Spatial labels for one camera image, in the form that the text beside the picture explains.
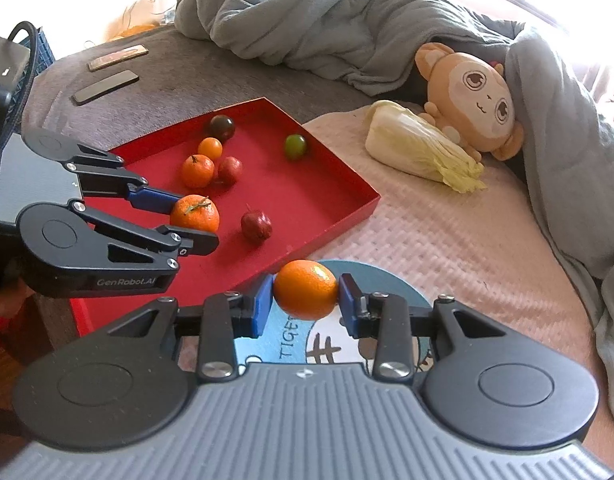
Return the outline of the dark purple tomato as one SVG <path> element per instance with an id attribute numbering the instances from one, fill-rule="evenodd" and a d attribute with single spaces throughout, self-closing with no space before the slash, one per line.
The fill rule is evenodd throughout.
<path id="1" fill-rule="evenodd" d="M 207 128 L 210 136 L 226 143 L 234 136 L 235 122 L 230 116 L 219 114 L 211 118 Z"/>

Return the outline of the grey-blue blanket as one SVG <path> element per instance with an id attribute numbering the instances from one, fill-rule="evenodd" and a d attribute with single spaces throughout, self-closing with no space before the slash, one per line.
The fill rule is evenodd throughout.
<path id="1" fill-rule="evenodd" d="M 538 32 L 452 0 L 177 0 L 174 24 L 369 96 L 400 88 L 429 40 L 502 62 L 526 132 L 531 206 L 588 311 L 614 415 L 614 122 Z"/>

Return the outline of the grey sofa cover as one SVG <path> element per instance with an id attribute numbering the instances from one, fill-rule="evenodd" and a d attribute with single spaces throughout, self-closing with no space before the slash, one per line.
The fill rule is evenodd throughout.
<path id="1" fill-rule="evenodd" d="M 109 151 L 156 130 L 238 103 L 265 98 L 305 128 L 308 120 L 348 112 L 368 98 L 338 81 L 245 61 L 207 41 L 183 37 L 172 27 L 146 32 L 136 42 L 147 55 L 126 63 L 140 80 L 86 105 L 72 96 L 103 78 L 86 67 L 117 50 L 102 44 L 62 58 L 34 81 L 22 122 Z"/>

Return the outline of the small orange tomato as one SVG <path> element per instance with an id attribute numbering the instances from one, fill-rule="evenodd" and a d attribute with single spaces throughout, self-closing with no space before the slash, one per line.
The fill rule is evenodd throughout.
<path id="1" fill-rule="evenodd" d="M 208 138 L 200 141 L 196 153 L 215 162 L 222 156 L 223 145 L 219 139 L 208 136 Z"/>

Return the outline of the orange tangerine with stem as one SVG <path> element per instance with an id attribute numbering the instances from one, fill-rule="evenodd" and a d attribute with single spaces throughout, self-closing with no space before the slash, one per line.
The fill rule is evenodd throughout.
<path id="1" fill-rule="evenodd" d="M 181 180 L 187 188 L 206 188 L 214 180 L 215 163 L 207 156 L 188 156 L 181 167 Z"/>

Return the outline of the small red apple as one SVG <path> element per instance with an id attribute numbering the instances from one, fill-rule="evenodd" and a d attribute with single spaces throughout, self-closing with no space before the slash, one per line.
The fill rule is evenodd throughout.
<path id="1" fill-rule="evenodd" d="M 242 174 L 243 164 L 236 157 L 228 156 L 219 164 L 218 179 L 225 185 L 234 185 L 241 179 Z"/>

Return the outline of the pink quilted mat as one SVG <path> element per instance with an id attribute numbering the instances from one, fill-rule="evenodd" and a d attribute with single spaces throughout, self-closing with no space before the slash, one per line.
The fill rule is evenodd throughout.
<path id="1" fill-rule="evenodd" d="M 486 189 L 459 194 L 372 159 L 366 110 L 331 113 L 306 129 L 382 198 L 374 214 L 317 252 L 378 266 L 428 299 L 451 292 L 467 306 L 579 362 L 606 387 L 586 308 L 532 214 L 526 188 L 490 162 Z"/>

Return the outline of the monkey plush toy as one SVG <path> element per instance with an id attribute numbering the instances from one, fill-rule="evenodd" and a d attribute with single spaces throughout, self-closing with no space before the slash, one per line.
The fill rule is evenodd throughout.
<path id="1" fill-rule="evenodd" d="M 478 162 L 489 153 L 503 162 L 523 146 L 502 64 L 492 66 L 439 42 L 423 44 L 415 66 L 427 82 L 420 117 Z"/>

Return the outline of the black phone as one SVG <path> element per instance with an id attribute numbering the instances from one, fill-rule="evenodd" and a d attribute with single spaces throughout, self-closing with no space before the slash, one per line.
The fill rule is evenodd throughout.
<path id="1" fill-rule="evenodd" d="M 84 105 L 90 103 L 101 96 L 112 93 L 118 89 L 127 87 L 129 84 L 134 84 L 139 81 L 140 77 L 131 70 L 123 70 L 120 73 L 113 74 L 104 79 L 101 79 L 94 84 L 90 84 L 86 88 L 78 90 L 72 96 L 72 100 L 76 105 Z"/>

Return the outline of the green tomato far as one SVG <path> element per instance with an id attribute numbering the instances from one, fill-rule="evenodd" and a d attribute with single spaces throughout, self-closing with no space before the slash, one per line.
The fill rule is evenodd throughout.
<path id="1" fill-rule="evenodd" d="M 306 154 L 308 148 L 307 141 L 304 136 L 299 133 L 286 136 L 284 142 L 284 154 L 289 160 L 298 160 Z"/>

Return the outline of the large orange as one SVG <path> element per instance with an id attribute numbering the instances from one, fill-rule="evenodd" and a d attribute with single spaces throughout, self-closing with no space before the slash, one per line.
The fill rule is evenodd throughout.
<path id="1" fill-rule="evenodd" d="M 304 321 L 326 318 L 335 308 L 338 283 L 326 266 L 313 260 L 293 260 L 273 281 L 275 302 L 288 315 Z"/>

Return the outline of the blue bear plate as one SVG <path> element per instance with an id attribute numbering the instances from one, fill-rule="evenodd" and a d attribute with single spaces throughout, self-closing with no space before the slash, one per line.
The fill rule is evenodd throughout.
<path id="1" fill-rule="evenodd" d="M 414 287 L 377 266 L 350 260 L 324 260 L 336 276 L 349 273 L 364 292 L 393 292 L 407 299 L 412 307 L 428 307 L 429 302 Z M 285 313 L 274 304 L 264 333 L 255 339 L 235 341 L 238 370 L 243 373 L 252 363 L 342 364 L 360 363 L 368 372 L 373 368 L 376 340 L 354 339 L 347 333 L 340 311 L 325 318 L 303 321 Z"/>

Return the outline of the red apple with stem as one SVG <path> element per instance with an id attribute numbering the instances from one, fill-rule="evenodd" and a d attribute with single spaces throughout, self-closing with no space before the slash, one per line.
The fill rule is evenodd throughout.
<path id="1" fill-rule="evenodd" d="M 241 218 L 241 232 L 246 240 L 261 244 L 271 237 L 272 222 L 262 210 L 247 207 Z"/>

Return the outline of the blue plastic crate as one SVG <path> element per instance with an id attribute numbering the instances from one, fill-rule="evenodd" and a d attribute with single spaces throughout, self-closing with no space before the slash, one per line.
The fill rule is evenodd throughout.
<path id="1" fill-rule="evenodd" d="M 28 50 L 30 50 L 30 39 L 28 36 L 22 38 L 22 40 L 16 41 L 18 44 L 21 44 Z M 47 68 L 49 68 L 55 62 L 53 51 L 50 47 L 49 40 L 46 39 L 44 30 L 42 27 L 38 28 L 38 38 L 37 38 L 37 59 L 36 65 L 34 66 L 34 78 L 44 72 Z M 22 79 L 19 81 L 17 89 L 16 89 L 16 99 L 22 96 L 22 86 L 24 83 L 24 78 L 26 75 L 22 75 Z"/>

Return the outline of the red cardboard tray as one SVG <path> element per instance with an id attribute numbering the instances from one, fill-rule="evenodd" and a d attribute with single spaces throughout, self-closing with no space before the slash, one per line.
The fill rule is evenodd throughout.
<path id="1" fill-rule="evenodd" d="M 380 193 L 271 101 L 259 98 L 177 122 L 109 151 L 127 169 L 154 188 L 177 194 L 193 191 L 180 178 L 182 162 L 195 151 L 216 115 L 229 116 L 235 133 L 223 150 L 243 163 L 232 186 L 213 184 L 200 190 L 218 206 L 219 246 L 205 257 L 180 259 L 180 270 L 166 291 L 182 307 L 207 296 L 246 288 L 261 272 L 306 258 L 373 213 Z M 300 133 L 307 153 L 292 162 L 284 155 L 286 136 Z M 272 222 L 271 237 L 259 246 L 241 232 L 242 215 L 261 210 Z M 80 336 L 94 332 L 158 296 L 123 296 L 70 300 Z"/>

